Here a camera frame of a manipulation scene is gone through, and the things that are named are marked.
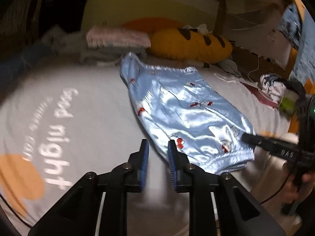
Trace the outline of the person right hand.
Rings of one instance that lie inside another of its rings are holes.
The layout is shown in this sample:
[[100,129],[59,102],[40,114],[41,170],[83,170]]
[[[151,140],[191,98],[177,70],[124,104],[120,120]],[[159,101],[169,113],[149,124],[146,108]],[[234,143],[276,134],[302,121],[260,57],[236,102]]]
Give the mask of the person right hand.
[[280,191],[281,203],[291,204],[293,201],[303,201],[311,193],[314,188],[314,171],[306,173],[302,176],[302,186],[300,190],[293,183],[295,175],[290,175],[283,189]]

